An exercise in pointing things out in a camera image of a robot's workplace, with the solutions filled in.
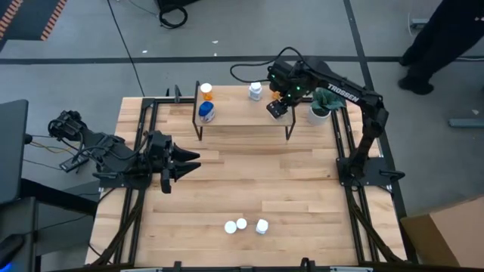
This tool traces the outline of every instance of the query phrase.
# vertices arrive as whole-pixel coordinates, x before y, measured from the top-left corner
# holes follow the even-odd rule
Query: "person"
[[[484,36],[484,0],[443,0],[414,43],[400,58],[408,66],[400,88],[425,95],[434,73],[456,60]]]

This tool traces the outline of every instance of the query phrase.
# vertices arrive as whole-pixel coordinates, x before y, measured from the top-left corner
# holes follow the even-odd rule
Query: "gray floor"
[[[155,11],[153,0],[134,0]],[[429,17],[437,0],[351,0],[367,56],[399,56],[411,44],[411,17]],[[356,56],[342,1],[202,0],[188,6],[190,17],[181,29],[159,27],[157,18],[127,0],[112,1],[121,32],[133,57],[212,57],[275,55],[293,46],[307,55]],[[178,19],[170,14],[168,19]],[[466,55],[484,55],[481,41]],[[0,58],[127,57],[106,0],[69,0],[46,42],[8,41]],[[233,85],[228,68],[233,63],[136,64],[146,95],[164,95],[179,85],[183,95],[194,93],[194,83]],[[359,63],[331,62],[335,72],[363,84]],[[401,91],[396,81],[405,74],[397,63],[369,63],[376,91],[390,111],[389,142],[402,180],[409,214],[484,193],[483,130],[449,128],[451,117],[484,114],[483,62],[457,62],[435,75],[436,90],[425,97]],[[240,77],[258,79],[265,68],[240,69]],[[28,132],[47,134],[47,123],[61,110],[78,110],[96,131],[114,132],[122,97],[141,96],[131,64],[0,65],[0,102],[29,100]],[[59,145],[54,140],[36,139]],[[27,147],[26,159],[57,165],[68,158]],[[62,190],[90,184],[92,165],[79,174],[64,174],[24,164],[23,176]],[[95,192],[95,186],[76,188]],[[65,221],[73,215],[56,214]],[[92,221],[72,238],[76,245],[43,258],[43,270],[82,265]]]

